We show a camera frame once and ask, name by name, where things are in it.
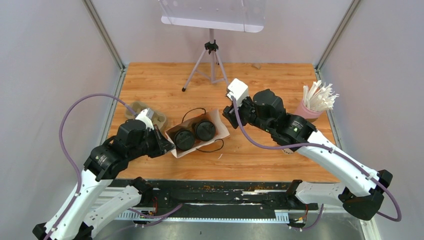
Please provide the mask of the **black cup lid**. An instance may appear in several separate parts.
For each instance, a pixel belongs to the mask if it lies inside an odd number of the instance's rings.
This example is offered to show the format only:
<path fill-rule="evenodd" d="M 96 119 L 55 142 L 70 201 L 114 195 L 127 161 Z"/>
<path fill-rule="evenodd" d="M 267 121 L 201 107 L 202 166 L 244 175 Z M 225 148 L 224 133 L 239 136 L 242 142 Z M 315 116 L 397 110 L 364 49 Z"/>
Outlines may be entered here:
<path fill-rule="evenodd" d="M 195 137 L 203 142 L 212 140 L 216 135 L 216 127 L 209 120 L 202 120 L 194 125 Z"/>
<path fill-rule="evenodd" d="M 177 149 L 188 151 L 194 146 L 196 138 L 190 130 L 180 129 L 176 132 L 173 140 Z"/>

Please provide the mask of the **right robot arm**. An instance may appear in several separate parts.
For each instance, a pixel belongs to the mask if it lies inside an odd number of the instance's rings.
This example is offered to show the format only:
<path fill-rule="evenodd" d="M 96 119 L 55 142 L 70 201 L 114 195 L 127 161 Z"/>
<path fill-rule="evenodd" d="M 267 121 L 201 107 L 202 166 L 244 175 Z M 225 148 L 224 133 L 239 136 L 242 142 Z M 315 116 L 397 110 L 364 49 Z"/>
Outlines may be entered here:
<path fill-rule="evenodd" d="M 233 128 L 254 126 L 268 134 L 276 149 L 303 155 L 333 174 L 337 183 L 294 180 L 285 195 L 286 204 L 298 209 L 303 204 L 325 204 L 343 208 L 368 221 L 380 213 L 392 174 L 366 167 L 332 144 L 311 122 L 286 112 L 283 100 L 265 89 L 250 97 L 247 90 L 228 90 L 231 105 L 223 116 Z"/>

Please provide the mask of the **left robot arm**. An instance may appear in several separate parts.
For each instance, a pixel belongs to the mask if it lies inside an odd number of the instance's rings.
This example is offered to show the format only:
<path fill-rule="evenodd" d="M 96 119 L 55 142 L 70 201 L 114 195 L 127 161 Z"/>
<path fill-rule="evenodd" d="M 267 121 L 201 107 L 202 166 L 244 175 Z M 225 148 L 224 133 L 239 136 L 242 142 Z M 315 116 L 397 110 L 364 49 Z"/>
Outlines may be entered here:
<path fill-rule="evenodd" d="M 102 228 L 127 209 L 139 204 L 149 206 L 153 187 L 137 177 L 124 190 L 102 206 L 92 206 L 129 162 L 141 156 L 160 157 L 175 149 L 156 125 L 148 127 L 137 119 L 128 119 L 116 135 L 95 147 L 81 172 L 81 189 L 69 211 L 63 205 L 48 222 L 37 224 L 32 233 L 39 240 L 91 240 Z"/>

